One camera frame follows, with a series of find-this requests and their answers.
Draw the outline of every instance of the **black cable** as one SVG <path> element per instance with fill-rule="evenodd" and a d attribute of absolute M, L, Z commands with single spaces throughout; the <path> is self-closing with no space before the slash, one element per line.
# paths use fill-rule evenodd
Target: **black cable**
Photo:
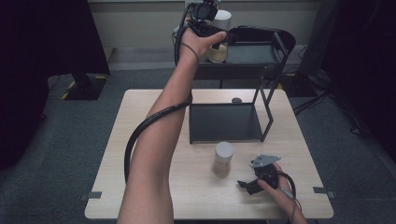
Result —
<path fill-rule="evenodd" d="M 282 176 L 286 177 L 286 179 L 288 179 L 288 181 L 290 183 L 290 186 L 291 186 L 291 193 L 293 194 L 293 197 L 295 199 L 297 192 L 296 192 L 296 186 L 294 185 L 293 179 L 291 179 L 291 177 L 288 174 L 285 174 L 285 173 L 283 173 L 281 171 L 278 171 L 277 174 L 278 175 L 282 175 Z"/>
<path fill-rule="evenodd" d="M 308 46 L 307 45 L 305 45 L 299 52 L 298 52 L 298 56 L 300 57 L 300 58 L 303 58 L 304 57 L 304 55 L 301 55 L 301 53 L 304 51 L 304 50 L 306 50 L 308 48 Z"/>
<path fill-rule="evenodd" d="M 131 163 L 131 155 L 132 155 L 132 149 L 134 147 L 134 143 L 136 142 L 137 138 L 139 135 L 147 129 L 147 127 L 151 124 L 153 124 L 155 121 L 158 119 L 171 114 L 175 111 L 178 111 L 179 109 L 182 109 L 188 105 L 190 105 L 192 102 L 192 95 L 190 94 L 189 99 L 187 99 L 186 102 L 179 104 L 179 105 L 172 105 L 169 106 L 153 115 L 150 117 L 146 118 L 141 122 L 137 128 L 134 130 L 132 133 L 131 137 L 129 138 L 128 144 L 126 145 L 125 148 L 125 156 L 124 156 L 124 177 L 125 177 L 125 183 L 128 181 L 128 175 L 129 175 L 129 166 Z"/>
<path fill-rule="evenodd" d="M 184 32 L 186 31 L 186 29 L 188 27 L 184 27 L 184 20 L 186 20 L 186 16 L 187 13 L 190 11 L 190 8 L 192 6 L 195 6 L 195 3 L 190 3 L 184 13 L 183 13 L 183 17 L 181 20 L 181 23 L 179 25 L 179 29 L 177 31 L 177 36 L 176 36 L 176 44 L 175 44 L 175 64 L 177 65 L 178 63 L 178 59 L 179 59 L 179 50 L 180 50 L 180 44 L 181 44 L 181 37 L 183 36 Z M 190 105 L 192 102 L 192 94 L 190 93 L 189 98 L 187 99 L 186 102 L 181 103 L 179 105 L 172 105 L 169 106 L 153 115 L 151 115 L 150 117 L 146 118 L 145 120 L 143 120 L 138 126 L 137 128 L 134 130 L 134 132 L 132 133 L 131 137 L 128 140 L 128 144 L 125 148 L 125 155 L 124 155 L 124 178 L 125 178 L 125 183 L 128 182 L 128 176 L 129 176 L 129 167 L 130 167 L 130 163 L 131 163 L 131 155 L 132 155 L 132 150 L 134 148 L 134 143 L 136 142 L 137 138 L 139 137 L 139 135 L 145 131 L 147 129 L 147 127 L 151 124 L 153 124 L 155 121 L 157 121 L 158 119 L 169 115 L 175 111 L 178 111 L 179 109 L 182 109 L 188 105 Z"/>
<path fill-rule="evenodd" d="M 323 92 L 321 95 L 315 97 L 314 99 L 309 100 L 309 101 L 307 101 L 307 102 L 305 102 L 305 103 L 303 103 L 303 104 L 301 104 L 301 105 L 299 105 L 299 106 L 293 108 L 294 115 L 297 116 L 297 115 L 299 115 L 301 112 L 303 112 L 305 109 L 307 109 L 307 108 L 312 108 L 313 106 L 320 104 L 322 101 L 320 101 L 319 103 L 317 103 L 317 104 L 314 105 L 314 103 L 316 103 L 318 100 L 320 100 L 320 99 L 321 99 L 323 96 L 325 96 L 326 94 L 328 94 L 328 91 L 325 91 L 325 92 Z"/>
<path fill-rule="evenodd" d="M 190 8 L 194 7 L 196 4 L 195 3 L 190 3 L 183 12 L 183 16 L 181 17 L 181 22 L 180 25 L 178 26 L 178 31 L 177 31 L 177 36 L 176 36 L 176 43 L 175 43 L 175 65 L 178 63 L 179 59 L 179 51 L 180 51 L 180 45 L 181 45 L 181 37 L 183 36 L 184 32 L 186 32 L 187 27 L 184 27 L 184 21 L 186 20 L 187 13 L 189 13 Z"/>

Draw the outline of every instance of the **table top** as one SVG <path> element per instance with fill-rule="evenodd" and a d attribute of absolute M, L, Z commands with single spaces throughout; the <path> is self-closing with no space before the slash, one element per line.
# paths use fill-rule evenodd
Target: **table top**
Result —
<path fill-rule="evenodd" d="M 92 191 L 101 191 L 100 199 L 89 199 L 87 218 L 117 218 L 125 182 L 123 156 L 134 128 L 144 120 L 162 90 L 125 92 L 119 114 L 109 137 Z M 251 102 L 255 90 L 192 90 L 193 102 L 230 103 L 234 97 Z M 323 187 L 316 166 L 292 112 L 288 97 L 275 90 L 270 104 L 274 123 L 264 142 L 233 143 L 229 170 L 215 163 L 217 143 L 190 144 L 189 109 L 187 108 L 170 171 L 170 189 L 175 219 L 273 219 L 284 218 L 265 192 L 248 195 L 237 180 L 256 179 L 250 161 L 258 154 L 277 155 L 283 171 L 291 176 L 303 213 L 307 218 L 330 218 L 332 206 L 327 194 L 315 193 Z M 256 101 L 260 124 L 268 122 L 262 100 Z"/>

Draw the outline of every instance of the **black curtain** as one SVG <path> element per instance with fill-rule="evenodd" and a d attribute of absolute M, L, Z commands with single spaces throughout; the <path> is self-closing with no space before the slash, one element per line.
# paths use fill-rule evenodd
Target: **black curtain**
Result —
<path fill-rule="evenodd" d="M 345 0 L 322 68 L 396 161 L 396 5 Z"/>
<path fill-rule="evenodd" d="M 86 0 L 0 2 L 0 168 L 19 160 L 48 97 L 50 76 L 108 74 Z"/>

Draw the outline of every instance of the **human arm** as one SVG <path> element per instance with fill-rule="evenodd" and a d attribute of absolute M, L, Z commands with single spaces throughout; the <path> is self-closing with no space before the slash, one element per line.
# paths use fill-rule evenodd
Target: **human arm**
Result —
<path fill-rule="evenodd" d="M 278 171 L 282 171 L 280 166 L 274 162 L 273 165 Z M 289 197 L 282 189 L 291 192 L 289 182 L 284 176 L 279 177 L 279 188 L 273 189 L 265 181 L 258 180 L 259 185 L 266 190 L 279 205 L 279 207 L 285 212 L 286 216 L 291 224 L 306 224 L 307 221 L 297 205 L 297 202 Z"/>
<path fill-rule="evenodd" d="M 180 59 L 148 116 L 171 105 L 185 102 L 198 67 L 210 45 L 220 42 L 225 33 L 201 38 L 188 29 L 182 36 Z M 167 115 L 148 126 L 137 139 L 130 173 L 122 199 L 118 223 L 173 223 L 169 190 L 169 170 L 183 123 L 185 109 Z"/>

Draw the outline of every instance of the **black tray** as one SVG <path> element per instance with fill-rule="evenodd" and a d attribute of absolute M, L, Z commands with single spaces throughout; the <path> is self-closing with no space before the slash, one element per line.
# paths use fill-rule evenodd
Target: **black tray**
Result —
<path fill-rule="evenodd" d="M 253 103 L 190 105 L 190 143 L 262 139 Z"/>

